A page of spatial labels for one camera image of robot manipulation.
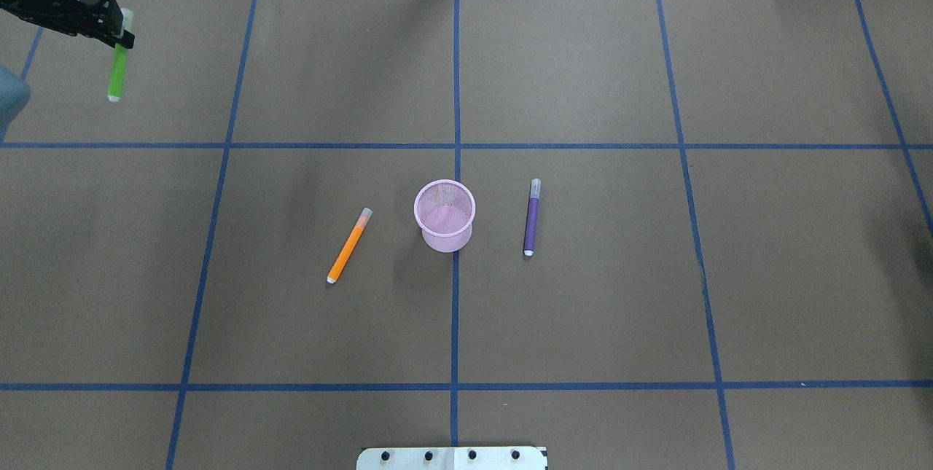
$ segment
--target marker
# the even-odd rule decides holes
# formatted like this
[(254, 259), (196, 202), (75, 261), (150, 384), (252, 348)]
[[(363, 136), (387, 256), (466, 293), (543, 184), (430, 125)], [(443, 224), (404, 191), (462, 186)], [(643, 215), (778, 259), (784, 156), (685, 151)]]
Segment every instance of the marker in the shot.
[(343, 244), (343, 250), (340, 250), (340, 255), (337, 255), (337, 260), (334, 261), (333, 267), (331, 267), (329, 273), (327, 273), (328, 284), (333, 284), (340, 278), (340, 272), (343, 271), (343, 267), (347, 265), (347, 261), (353, 253), (353, 248), (356, 248), (356, 242), (359, 241), (360, 235), (363, 235), (363, 228), (366, 227), (366, 223), (370, 221), (371, 216), (372, 210), (363, 208), (362, 214), (360, 214), (359, 219), (356, 220), (353, 231), (350, 231), (350, 237), (347, 237), (346, 243)]
[(537, 231), (537, 205), (541, 201), (541, 179), (531, 180), (531, 193), (528, 194), (528, 217), (526, 218), (526, 257), (534, 255), (534, 232)]
[[(133, 28), (133, 12), (126, 8), (123, 11), (123, 31)], [(110, 71), (110, 87), (107, 88), (107, 99), (111, 102), (120, 102), (123, 98), (123, 79), (126, 78), (127, 49), (120, 44), (114, 47), (114, 67)]]

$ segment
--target grid line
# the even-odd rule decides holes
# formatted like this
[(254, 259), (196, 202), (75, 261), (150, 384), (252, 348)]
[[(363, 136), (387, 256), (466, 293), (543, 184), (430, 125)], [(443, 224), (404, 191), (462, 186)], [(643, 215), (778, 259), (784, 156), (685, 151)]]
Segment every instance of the grid line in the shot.
[[(9, 149), (224, 149), (226, 142), (0, 142)], [(231, 150), (679, 150), (676, 142), (233, 142)], [(914, 151), (933, 150), (933, 144), (751, 144), (751, 142), (686, 142), (691, 151)]]
[(878, 75), (878, 82), (881, 84), (881, 90), (884, 94), (884, 102), (887, 104), (887, 111), (891, 115), (891, 122), (894, 124), (894, 130), (897, 131), (897, 139), (900, 141), (900, 149), (904, 154), (904, 161), (907, 163), (907, 171), (910, 172), (910, 180), (913, 182), (913, 188), (916, 191), (917, 199), (920, 201), (920, 209), (924, 213), (926, 228), (930, 235), (933, 235), (933, 217), (930, 216), (929, 205), (926, 204), (924, 197), (924, 188), (920, 185), (920, 178), (917, 176), (917, 169), (913, 167), (913, 158), (910, 157), (910, 149), (907, 147), (907, 139), (904, 137), (904, 129), (900, 125), (900, 119), (897, 118), (897, 109), (894, 107), (894, 99), (891, 98), (891, 91), (887, 87), (887, 79), (884, 78), (884, 72), (881, 69), (881, 62), (878, 60), (878, 54), (875, 52), (874, 42), (872, 41), (872, 32), (869, 31), (869, 23), (865, 18), (865, 9), (862, 8), (862, 0), (856, 1), (856, 10), (859, 12), (859, 22), (862, 26), (862, 33), (865, 35), (865, 44), (869, 48), (869, 55), (872, 56), (872, 63), (875, 73)]
[(169, 439), (168, 455), (165, 457), (165, 469), (172, 470), (174, 456), (178, 447), (178, 434), (181, 431), (181, 420), (184, 414), (184, 400), (187, 397), (187, 386), (191, 376), (191, 359), (194, 356), (194, 343), (198, 336), (200, 323), (200, 309), (204, 301), (204, 289), (207, 285), (207, 272), (211, 263), (211, 252), (214, 250), (214, 235), (217, 228), (217, 217), (220, 212), (220, 201), (224, 193), (224, 181), (227, 178), (227, 164), (230, 161), (230, 144), (233, 142), (233, 129), (236, 127), (236, 115), (240, 105), (240, 91), (243, 87), (243, 74), (246, 72), (246, 59), (249, 55), (249, 41), (253, 33), (253, 19), (256, 17), (257, 0), (252, 0), (249, 6), (249, 17), (246, 19), (246, 33), (243, 35), (243, 51), (240, 53), (240, 68), (237, 71), (236, 86), (233, 89), (233, 102), (230, 104), (230, 121), (227, 123), (227, 139), (224, 141), (224, 154), (220, 159), (220, 172), (217, 174), (217, 188), (214, 192), (214, 207), (211, 210), (211, 221), (207, 229), (207, 241), (204, 245), (204, 258), (200, 266), (198, 293), (194, 301), (194, 311), (191, 316), (191, 328), (187, 337), (187, 348), (184, 351), (184, 367), (182, 368), (181, 388), (178, 390), (176, 414), (172, 424), (172, 436)]
[[(663, 51), (667, 68), (668, 84), (672, 108), (674, 109), (674, 122), (676, 123), (676, 144), (464, 144), (461, 139), (460, 126), (460, 0), (453, 0), (453, 144), (313, 144), (308, 142), (233, 142), (233, 129), (236, 121), (240, 91), (243, 82), (243, 73), (246, 70), (246, 56), (249, 39), (252, 31), (254, 10), (257, 0), (252, 0), (249, 18), (246, 25), (246, 35), (243, 40), (239, 74), (234, 90), (233, 104), (230, 109), (230, 121), (227, 126), (226, 141), (206, 142), (205, 144), (173, 144), (173, 142), (6, 142), (4, 136), (6, 129), (0, 131), (0, 148), (10, 149), (223, 149), (219, 180), (217, 180), (214, 207), (208, 229), (206, 251), (204, 251), (203, 266), (201, 267), (198, 294), (195, 301), (194, 313), (190, 328), (189, 343), (187, 343), (186, 358), (182, 380), (178, 384), (160, 383), (0, 383), (0, 391), (177, 391), (176, 417), (174, 417), (172, 438), (170, 440), (169, 454), (166, 459), (166, 468), (173, 465), (174, 451), (177, 447), (177, 438), (180, 430), (182, 414), (184, 411), (184, 397), (189, 391), (197, 393), (212, 393), (212, 391), (296, 391), (296, 393), (326, 393), (326, 391), (449, 391), (450, 393), (450, 440), (453, 446), (458, 444), (458, 391), (717, 391), (719, 400), (720, 419), (723, 427), (723, 437), (726, 446), (727, 463), (730, 469), (735, 468), (732, 438), (730, 438), (729, 419), (725, 400), (726, 390), (766, 390), (766, 389), (830, 389), (830, 388), (933, 388), (933, 380), (784, 380), (784, 381), (724, 381), (722, 380), (717, 353), (716, 334), (714, 333), (713, 310), (710, 303), (709, 288), (706, 280), (706, 266), (703, 261), (703, 247), (700, 241), (699, 224), (697, 221), (695, 204), (690, 182), (689, 164), (687, 164), (687, 150), (830, 150), (830, 151), (901, 151), (903, 152), (907, 169), (910, 171), (914, 189), (918, 195), (927, 227), (933, 234), (933, 219), (931, 219), (929, 206), (926, 204), (923, 189), (914, 168), (910, 151), (933, 150), (933, 144), (907, 144), (900, 125), (897, 111), (891, 98), (889, 86), (884, 78), (879, 59), (877, 58), (869, 26), (860, 0), (856, 2), (857, 12), (865, 35), (867, 48), (870, 52), (876, 74), (882, 86), (884, 98), (891, 115), (892, 122), (899, 137), (899, 144), (687, 144), (683, 134), (683, 127), (677, 102), (676, 83), (674, 82), (674, 69), (670, 53), (669, 41), (666, 31), (666, 22), (663, 14), (663, 0), (656, 0), (659, 14), (660, 32), (662, 33)], [(43, 28), (38, 28), (32, 47), (24, 64), (20, 78), (26, 79), (32, 65), (34, 55)], [(714, 381), (687, 381), (687, 383), (460, 383), (458, 374), (459, 361), (459, 254), (453, 254), (453, 281), (452, 281), (452, 350), (450, 350), (450, 383), (363, 383), (363, 384), (278, 384), (278, 383), (190, 383), (190, 366), (193, 357), (194, 342), (197, 336), (198, 321), (200, 318), (201, 303), (203, 303), (204, 288), (206, 287), (207, 271), (213, 248), (214, 231), (216, 231), (217, 215), (222, 197), (227, 162), (232, 150), (246, 149), (426, 149), (426, 150), (453, 150), (454, 151), (454, 178), (460, 181), (461, 157), (463, 150), (676, 150), (680, 152), (681, 167), (684, 175), (684, 184), (687, 195), (687, 208), (690, 212), (690, 223), (693, 231), (694, 248), (703, 282), (703, 299), (706, 307), (707, 332), (709, 335), (711, 356), (714, 368)]]
[[(0, 391), (179, 391), (181, 384), (160, 383), (0, 383)], [(727, 380), (657, 381), (656, 383), (457, 383), (458, 391), (686, 391), (716, 390), (821, 390), (831, 388), (931, 388), (933, 380)], [(450, 383), (190, 383), (187, 391), (452, 391)]]
[(722, 387), (722, 368), (719, 365), (719, 347), (716, 341), (716, 324), (713, 320), (713, 304), (709, 297), (709, 283), (706, 281), (706, 261), (703, 260), (703, 241), (700, 240), (700, 225), (697, 222), (696, 204), (693, 202), (693, 185), (690, 181), (690, 164), (687, 162), (687, 145), (684, 141), (684, 127), (680, 119), (680, 105), (677, 102), (677, 86), (674, 81), (674, 63), (671, 59), (670, 42), (667, 38), (667, 22), (664, 19), (663, 0), (657, 0), (657, 22), (660, 26), (660, 41), (664, 49), (664, 65), (667, 69), (667, 84), (671, 93), (671, 107), (674, 110), (674, 127), (677, 131), (677, 144), (680, 148), (680, 168), (684, 175), (684, 189), (687, 194), (687, 210), (690, 212), (690, 227), (693, 233), (693, 250), (697, 265), (700, 267), (700, 283), (703, 287), (703, 306), (706, 312), (706, 334), (709, 337), (710, 357), (713, 361), (713, 376), (716, 378), (716, 394), (719, 401), (719, 420), (722, 426), (722, 439), (726, 451), (726, 464), (729, 470), (735, 470), (733, 454), (733, 435), (729, 426), (729, 411), (726, 408), (726, 390)]
[[(46, 31), (46, 29), (38, 28), (36, 30), (36, 36), (33, 37), (33, 45), (29, 48), (29, 55), (26, 56), (26, 62), (23, 64), (23, 71), (20, 72), (21, 81), (26, 81), (26, 77), (29, 76), (29, 69), (33, 67), (33, 58), (36, 57), (36, 50), (39, 48), (39, 41), (42, 39), (43, 31)], [(5, 125), (0, 129), (0, 145), (4, 143), (8, 130), (9, 125)]]
[[(460, 182), (460, 0), (453, 0), (453, 180)], [(460, 444), (460, 251), (450, 272), (450, 446)]]

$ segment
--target pink mesh cup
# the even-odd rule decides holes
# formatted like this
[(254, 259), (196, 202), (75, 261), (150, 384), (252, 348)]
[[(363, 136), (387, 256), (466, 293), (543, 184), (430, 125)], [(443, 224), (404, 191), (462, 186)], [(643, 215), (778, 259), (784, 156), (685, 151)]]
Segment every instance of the pink mesh cup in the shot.
[(433, 181), (414, 197), (414, 220), (424, 242), (444, 254), (466, 246), (475, 214), (473, 194), (457, 181)]

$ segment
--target black device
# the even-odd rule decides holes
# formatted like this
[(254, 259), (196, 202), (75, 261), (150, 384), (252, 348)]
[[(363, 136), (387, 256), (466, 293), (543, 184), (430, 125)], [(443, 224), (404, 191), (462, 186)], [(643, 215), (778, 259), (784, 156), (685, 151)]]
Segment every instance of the black device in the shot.
[(133, 33), (123, 30), (117, 0), (0, 0), (0, 9), (21, 20), (69, 36), (79, 34), (111, 47), (133, 48)]

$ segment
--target blue object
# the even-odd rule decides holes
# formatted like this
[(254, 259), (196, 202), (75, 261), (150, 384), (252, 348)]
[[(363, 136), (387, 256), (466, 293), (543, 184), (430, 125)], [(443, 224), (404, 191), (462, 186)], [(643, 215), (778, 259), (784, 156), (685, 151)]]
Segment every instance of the blue object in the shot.
[(0, 129), (6, 128), (29, 101), (29, 85), (0, 66)]
[(541, 179), (531, 180), (531, 193), (528, 194), (528, 217), (526, 218), (526, 243), (524, 256), (534, 255), (534, 232), (537, 231), (537, 205), (541, 201)]

